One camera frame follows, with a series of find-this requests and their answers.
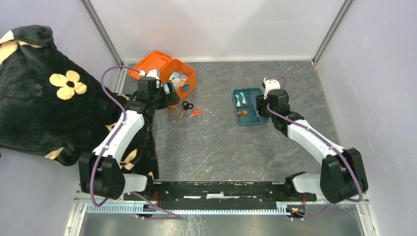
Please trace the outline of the teal divided tray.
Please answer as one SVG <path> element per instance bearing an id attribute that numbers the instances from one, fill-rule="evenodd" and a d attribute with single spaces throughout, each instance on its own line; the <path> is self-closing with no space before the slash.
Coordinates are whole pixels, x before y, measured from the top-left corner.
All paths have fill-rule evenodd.
<path id="1" fill-rule="evenodd" d="M 243 92 L 247 101 L 247 104 L 242 104 L 242 98 L 240 96 L 240 93 Z M 240 107 L 236 107 L 236 98 L 235 94 L 239 94 L 240 96 Z M 256 125 L 265 125 L 269 123 L 268 118 L 262 118 L 260 117 L 260 122 L 256 121 L 256 118 L 252 111 L 252 105 L 256 106 L 256 96 L 257 95 L 263 95 L 262 90 L 260 88 L 241 88 L 236 89 L 233 91 L 233 97 L 234 97 L 234 106 L 236 111 L 236 117 L 237 117 L 237 123 L 239 126 L 256 126 Z M 247 115 L 238 116 L 237 112 L 242 112 L 244 110 L 247 110 Z"/>

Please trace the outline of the orange medicine kit box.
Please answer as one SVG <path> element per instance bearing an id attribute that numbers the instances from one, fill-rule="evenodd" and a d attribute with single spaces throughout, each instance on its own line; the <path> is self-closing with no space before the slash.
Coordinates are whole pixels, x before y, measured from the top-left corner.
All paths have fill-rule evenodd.
<path id="1" fill-rule="evenodd" d="M 149 72 L 157 69 L 163 84 L 170 81 L 174 85 L 180 102 L 196 88 L 195 69 L 179 59 L 160 51 L 153 51 L 134 66 L 136 70 Z"/>

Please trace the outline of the black handled scissors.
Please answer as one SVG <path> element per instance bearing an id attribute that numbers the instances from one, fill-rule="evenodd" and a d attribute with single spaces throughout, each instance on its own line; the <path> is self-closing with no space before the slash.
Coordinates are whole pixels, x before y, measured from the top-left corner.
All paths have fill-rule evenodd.
<path id="1" fill-rule="evenodd" d="M 194 104 L 187 102 L 187 101 L 183 101 L 182 102 L 182 109 L 180 114 L 172 121 L 172 123 L 175 123 L 177 120 L 179 120 L 180 118 L 182 118 L 182 116 L 188 111 L 194 108 Z"/>

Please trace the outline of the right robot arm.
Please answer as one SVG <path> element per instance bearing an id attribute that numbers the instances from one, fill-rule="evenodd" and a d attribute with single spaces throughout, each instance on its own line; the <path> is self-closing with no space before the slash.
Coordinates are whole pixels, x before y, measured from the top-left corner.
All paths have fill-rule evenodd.
<path id="1" fill-rule="evenodd" d="M 277 76 L 263 79 L 264 93 L 256 97 L 260 117 L 271 119 L 274 128 L 298 143 L 320 164 L 319 174 L 299 173 L 286 179 L 284 195 L 291 201 L 304 193 L 319 194 L 331 204 L 344 200 L 361 202 L 368 190 L 361 153 L 344 148 L 320 134 L 299 113 L 291 110 L 289 95 Z"/>

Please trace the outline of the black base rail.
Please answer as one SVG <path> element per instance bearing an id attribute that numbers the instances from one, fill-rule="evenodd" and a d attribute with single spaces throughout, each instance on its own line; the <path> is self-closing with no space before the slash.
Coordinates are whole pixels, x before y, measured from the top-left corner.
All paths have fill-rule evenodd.
<path id="1" fill-rule="evenodd" d="M 156 181 L 142 195 L 166 210 L 267 210 L 277 202 L 317 200 L 273 181 Z"/>

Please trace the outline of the orange handled scissors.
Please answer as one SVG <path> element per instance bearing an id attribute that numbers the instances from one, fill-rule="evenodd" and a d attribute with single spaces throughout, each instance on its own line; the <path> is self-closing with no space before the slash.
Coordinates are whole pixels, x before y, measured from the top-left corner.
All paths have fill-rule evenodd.
<path id="1" fill-rule="evenodd" d="M 200 108 L 197 107 L 197 108 L 194 109 L 194 111 L 192 112 L 192 114 L 187 119 L 190 119 L 190 118 L 192 118 L 194 116 L 201 115 L 202 112 L 203 111 Z"/>

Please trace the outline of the blue plastic tweezers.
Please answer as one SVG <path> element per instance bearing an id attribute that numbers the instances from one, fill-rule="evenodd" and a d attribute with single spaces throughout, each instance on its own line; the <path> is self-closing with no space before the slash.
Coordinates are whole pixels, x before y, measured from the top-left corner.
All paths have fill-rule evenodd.
<path id="1" fill-rule="evenodd" d="M 259 117 L 259 115 L 257 113 L 256 106 L 252 105 L 252 111 L 253 111 L 253 114 L 254 114 L 254 116 L 256 118 L 256 121 L 257 122 L 260 122 L 260 117 Z"/>

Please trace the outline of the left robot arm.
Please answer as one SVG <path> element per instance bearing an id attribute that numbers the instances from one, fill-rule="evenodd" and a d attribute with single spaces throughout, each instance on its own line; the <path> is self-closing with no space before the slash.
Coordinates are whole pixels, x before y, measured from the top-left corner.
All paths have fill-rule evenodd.
<path id="1" fill-rule="evenodd" d="M 92 153 L 83 153 L 79 158 L 81 191 L 106 199 L 118 199 L 122 194 L 135 192 L 142 200 L 154 196 L 154 186 L 149 177 L 140 174 L 125 174 L 119 167 L 128 145 L 145 126 L 150 127 L 156 110 L 166 109 L 179 103 L 172 82 L 163 82 L 157 69 L 139 71 L 138 88 L 132 98 L 122 105 L 121 116 L 107 137 Z"/>

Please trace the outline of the blue cotton pad packet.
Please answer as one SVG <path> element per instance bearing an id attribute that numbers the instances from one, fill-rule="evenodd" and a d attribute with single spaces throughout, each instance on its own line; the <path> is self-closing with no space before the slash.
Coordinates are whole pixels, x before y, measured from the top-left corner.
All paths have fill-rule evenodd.
<path id="1" fill-rule="evenodd" d="M 169 77 L 169 81 L 172 82 L 175 89 L 179 88 L 187 79 L 187 75 L 175 71 Z"/>

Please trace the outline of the teal white tube packet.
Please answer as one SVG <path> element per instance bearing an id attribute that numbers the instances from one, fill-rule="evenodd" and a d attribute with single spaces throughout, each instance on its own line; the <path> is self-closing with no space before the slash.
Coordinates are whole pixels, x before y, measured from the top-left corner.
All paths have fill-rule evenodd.
<path id="1" fill-rule="evenodd" d="M 243 92 L 240 93 L 240 96 L 242 98 L 242 104 L 247 104 L 247 101 Z"/>

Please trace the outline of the black floral blanket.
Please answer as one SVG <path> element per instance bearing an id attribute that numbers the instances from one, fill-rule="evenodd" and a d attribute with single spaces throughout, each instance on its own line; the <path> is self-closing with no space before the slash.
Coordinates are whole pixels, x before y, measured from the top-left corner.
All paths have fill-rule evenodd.
<path id="1" fill-rule="evenodd" d="M 110 133 L 119 102 L 132 96 L 103 89 L 60 52 L 49 26 L 9 30 L 0 40 L 0 146 L 77 163 Z"/>

